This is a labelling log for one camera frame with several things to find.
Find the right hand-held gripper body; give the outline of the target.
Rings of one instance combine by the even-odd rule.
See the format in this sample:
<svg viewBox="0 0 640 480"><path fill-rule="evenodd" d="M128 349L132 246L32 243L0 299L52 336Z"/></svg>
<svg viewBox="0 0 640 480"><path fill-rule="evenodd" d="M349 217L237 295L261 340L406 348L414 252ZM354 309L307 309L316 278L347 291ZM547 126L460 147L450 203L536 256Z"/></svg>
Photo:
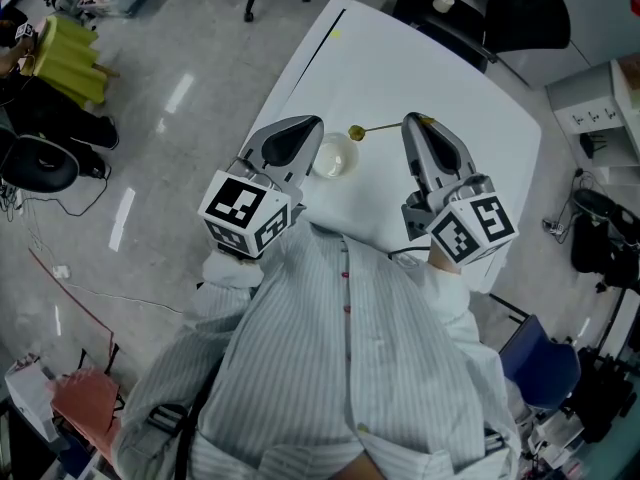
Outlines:
<svg viewBox="0 0 640 480"><path fill-rule="evenodd" d="M518 236L517 226L484 174L427 194L417 191L401 211L409 239L429 236L458 268L493 255Z"/></svg>

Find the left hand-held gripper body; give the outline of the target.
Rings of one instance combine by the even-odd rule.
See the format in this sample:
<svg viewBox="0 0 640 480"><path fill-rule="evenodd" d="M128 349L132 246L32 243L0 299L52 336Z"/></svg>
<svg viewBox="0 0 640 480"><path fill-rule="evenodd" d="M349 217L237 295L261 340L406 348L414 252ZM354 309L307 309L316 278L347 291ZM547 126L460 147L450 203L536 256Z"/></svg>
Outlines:
<svg viewBox="0 0 640 480"><path fill-rule="evenodd" d="M214 174L198 215L218 248L239 259L258 259L304 209L300 186L306 162L276 166L259 152L234 159Z"/></svg>

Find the small golden spoon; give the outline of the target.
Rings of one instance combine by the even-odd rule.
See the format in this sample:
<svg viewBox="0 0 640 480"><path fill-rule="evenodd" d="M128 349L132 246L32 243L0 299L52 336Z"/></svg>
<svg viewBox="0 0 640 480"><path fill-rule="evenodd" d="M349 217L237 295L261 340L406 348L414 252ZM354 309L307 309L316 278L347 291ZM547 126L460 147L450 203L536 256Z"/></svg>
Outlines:
<svg viewBox="0 0 640 480"><path fill-rule="evenodd" d="M419 115L418 116L418 122L420 124L424 124L424 125L431 125L431 124L433 124L435 122L435 119L431 118L431 117L428 117L428 116ZM401 127L401 126L402 126L401 122L382 125L382 126L377 126L377 127L372 127L372 128L364 128L364 127L362 127L360 125L352 125L348 129L348 136L352 141L361 142L365 138L365 136L366 136L366 134L368 132L375 132L375 131L381 131L381 130L386 130L386 129L398 128L398 127Z"/></svg>

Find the person's right forearm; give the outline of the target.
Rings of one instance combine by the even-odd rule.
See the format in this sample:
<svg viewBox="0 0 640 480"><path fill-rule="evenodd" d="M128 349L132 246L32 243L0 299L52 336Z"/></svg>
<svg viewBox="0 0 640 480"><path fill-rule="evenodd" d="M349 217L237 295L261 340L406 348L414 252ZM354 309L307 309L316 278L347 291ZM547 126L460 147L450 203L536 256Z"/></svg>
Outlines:
<svg viewBox="0 0 640 480"><path fill-rule="evenodd" d="M480 341L477 322L470 311L471 292L460 270L437 246L431 246L415 282L455 341Z"/></svg>

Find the person's left forearm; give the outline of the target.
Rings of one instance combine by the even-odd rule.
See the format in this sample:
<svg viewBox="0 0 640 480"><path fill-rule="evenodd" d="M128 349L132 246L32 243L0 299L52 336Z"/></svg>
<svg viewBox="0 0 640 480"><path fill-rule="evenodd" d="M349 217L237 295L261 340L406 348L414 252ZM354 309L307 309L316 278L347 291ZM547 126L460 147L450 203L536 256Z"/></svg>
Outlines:
<svg viewBox="0 0 640 480"><path fill-rule="evenodd" d="M264 273L253 260L213 251L203 264L202 277L192 298L194 314L201 319L239 319L262 284Z"/></svg>

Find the black bag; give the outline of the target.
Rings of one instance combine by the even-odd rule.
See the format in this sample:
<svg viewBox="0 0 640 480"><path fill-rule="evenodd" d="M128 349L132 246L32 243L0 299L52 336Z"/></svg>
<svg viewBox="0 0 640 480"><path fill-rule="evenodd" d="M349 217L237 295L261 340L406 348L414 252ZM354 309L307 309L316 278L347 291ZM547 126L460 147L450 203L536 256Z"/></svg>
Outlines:
<svg viewBox="0 0 640 480"><path fill-rule="evenodd" d="M598 293L620 288L640 295L640 218L592 189L575 190L572 201L574 269L598 275Z"/></svg>

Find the black router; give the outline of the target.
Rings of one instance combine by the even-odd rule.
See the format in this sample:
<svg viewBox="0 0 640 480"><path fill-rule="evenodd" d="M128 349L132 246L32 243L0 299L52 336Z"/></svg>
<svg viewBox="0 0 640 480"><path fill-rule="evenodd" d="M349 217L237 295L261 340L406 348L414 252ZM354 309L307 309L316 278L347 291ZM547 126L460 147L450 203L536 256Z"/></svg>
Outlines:
<svg viewBox="0 0 640 480"><path fill-rule="evenodd" d="M601 135L581 133L579 136L579 144L586 157L592 160L597 151L607 147L607 140Z"/></svg>

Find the white cabinet with hooks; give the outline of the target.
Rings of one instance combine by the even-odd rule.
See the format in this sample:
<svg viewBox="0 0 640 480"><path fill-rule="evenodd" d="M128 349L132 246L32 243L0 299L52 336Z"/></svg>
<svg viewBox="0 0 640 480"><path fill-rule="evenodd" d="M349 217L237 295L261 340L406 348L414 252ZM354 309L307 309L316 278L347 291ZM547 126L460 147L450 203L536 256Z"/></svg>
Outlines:
<svg viewBox="0 0 640 480"><path fill-rule="evenodd" d="M549 86L553 113L563 132L601 135L607 147L591 165L604 181L640 187L640 55L612 60Z"/></svg>

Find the blue chair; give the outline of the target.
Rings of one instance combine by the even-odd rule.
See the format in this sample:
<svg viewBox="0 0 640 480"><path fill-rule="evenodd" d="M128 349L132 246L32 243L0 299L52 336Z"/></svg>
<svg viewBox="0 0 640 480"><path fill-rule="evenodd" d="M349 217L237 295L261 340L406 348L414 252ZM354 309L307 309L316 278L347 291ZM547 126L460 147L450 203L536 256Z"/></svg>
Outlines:
<svg viewBox="0 0 640 480"><path fill-rule="evenodd" d="M535 315L521 322L499 355L505 377L528 406L538 409L560 408L581 377L575 349L553 341Z"/></svg>

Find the black chair with backrest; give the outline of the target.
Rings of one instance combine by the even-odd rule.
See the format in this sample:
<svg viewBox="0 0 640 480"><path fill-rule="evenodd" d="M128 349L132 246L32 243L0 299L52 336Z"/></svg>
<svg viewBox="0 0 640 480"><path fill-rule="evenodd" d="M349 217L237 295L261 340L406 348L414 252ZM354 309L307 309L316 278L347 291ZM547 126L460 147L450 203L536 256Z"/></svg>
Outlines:
<svg viewBox="0 0 640 480"><path fill-rule="evenodd" d="M483 12L455 0L445 13L436 0L397 0L392 16L430 37L480 72L500 53L560 50L571 39L563 0L487 0Z"/></svg>

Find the operator in white shirt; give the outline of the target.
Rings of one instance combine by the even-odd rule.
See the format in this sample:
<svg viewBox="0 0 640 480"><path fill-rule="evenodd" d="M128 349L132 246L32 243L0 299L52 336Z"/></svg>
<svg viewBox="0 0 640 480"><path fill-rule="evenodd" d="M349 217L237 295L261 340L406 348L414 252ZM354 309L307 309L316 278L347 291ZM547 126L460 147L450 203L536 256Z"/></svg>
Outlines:
<svg viewBox="0 0 640 480"><path fill-rule="evenodd" d="M241 318L193 310L140 377L121 480L329 479L363 452L387 480L515 480L499 355L447 332L415 282L426 261L297 222Z"/></svg>

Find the red floor tape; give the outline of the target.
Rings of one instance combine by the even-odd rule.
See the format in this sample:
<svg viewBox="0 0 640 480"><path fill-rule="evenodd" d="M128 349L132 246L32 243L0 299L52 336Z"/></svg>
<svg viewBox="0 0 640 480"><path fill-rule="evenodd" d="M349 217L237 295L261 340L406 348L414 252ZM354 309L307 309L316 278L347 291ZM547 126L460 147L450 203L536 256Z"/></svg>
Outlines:
<svg viewBox="0 0 640 480"><path fill-rule="evenodd" d="M45 272L45 274L62 290L62 292L70 298L71 301L75 303L75 305L85 314L87 315L96 325L98 325L102 330L104 330L108 335L108 353L109 356L117 354L120 347L116 343L115 333L114 331L107 326L101 319L99 319L93 312L91 312L75 295L73 295L69 289L58 280L53 272L47 268L44 262L39 258L39 256L31 249L28 248L29 254L33 258L33 260L40 266L40 268Z"/></svg>

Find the black round stool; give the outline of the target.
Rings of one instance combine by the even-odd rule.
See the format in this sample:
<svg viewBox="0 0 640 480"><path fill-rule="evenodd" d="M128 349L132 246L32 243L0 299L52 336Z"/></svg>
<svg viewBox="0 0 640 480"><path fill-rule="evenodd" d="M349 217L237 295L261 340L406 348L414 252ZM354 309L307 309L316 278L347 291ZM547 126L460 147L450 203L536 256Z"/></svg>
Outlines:
<svg viewBox="0 0 640 480"><path fill-rule="evenodd" d="M79 176L76 157L45 138L17 136L0 162L0 178L18 189L56 193L70 187Z"/></svg>

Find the salmon pleated cloth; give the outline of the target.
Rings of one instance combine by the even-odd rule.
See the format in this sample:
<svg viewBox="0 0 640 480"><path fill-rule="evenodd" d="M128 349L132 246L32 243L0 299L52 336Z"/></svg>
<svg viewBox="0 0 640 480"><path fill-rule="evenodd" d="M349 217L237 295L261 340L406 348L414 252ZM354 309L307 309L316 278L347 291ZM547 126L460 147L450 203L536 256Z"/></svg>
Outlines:
<svg viewBox="0 0 640 480"><path fill-rule="evenodd" d="M51 406L113 464L121 421L115 415L119 385L97 368L82 368L49 383Z"/></svg>

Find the white box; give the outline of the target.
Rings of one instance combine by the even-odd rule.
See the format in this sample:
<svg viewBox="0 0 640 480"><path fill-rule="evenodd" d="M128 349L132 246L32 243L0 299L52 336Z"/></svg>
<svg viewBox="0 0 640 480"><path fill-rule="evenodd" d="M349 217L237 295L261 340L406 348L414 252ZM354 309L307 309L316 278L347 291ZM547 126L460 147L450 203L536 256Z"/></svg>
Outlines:
<svg viewBox="0 0 640 480"><path fill-rule="evenodd" d="M52 380L42 368L40 357L29 353L15 361L4 380L19 413L47 443L54 443L59 434L51 405Z"/></svg>

